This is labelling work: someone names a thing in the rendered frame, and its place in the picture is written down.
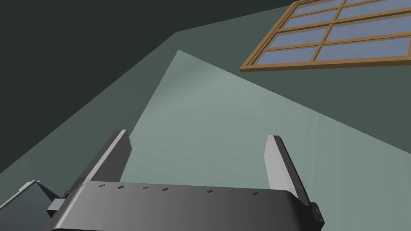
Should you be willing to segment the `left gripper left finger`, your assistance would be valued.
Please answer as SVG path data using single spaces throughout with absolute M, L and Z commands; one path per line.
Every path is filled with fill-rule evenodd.
M 115 131 L 76 180 L 74 187 L 85 181 L 119 182 L 131 150 L 129 132 Z

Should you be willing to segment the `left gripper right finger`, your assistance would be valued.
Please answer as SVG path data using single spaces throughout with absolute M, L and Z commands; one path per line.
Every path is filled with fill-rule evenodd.
M 269 188 L 286 190 L 309 206 L 310 200 L 280 136 L 269 135 L 264 150 Z

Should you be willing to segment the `wooden framed window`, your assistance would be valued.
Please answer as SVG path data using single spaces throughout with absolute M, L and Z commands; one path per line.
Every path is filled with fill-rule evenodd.
M 299 0 L 239 70 L 399 65 L 411 65 L 411 0 Z

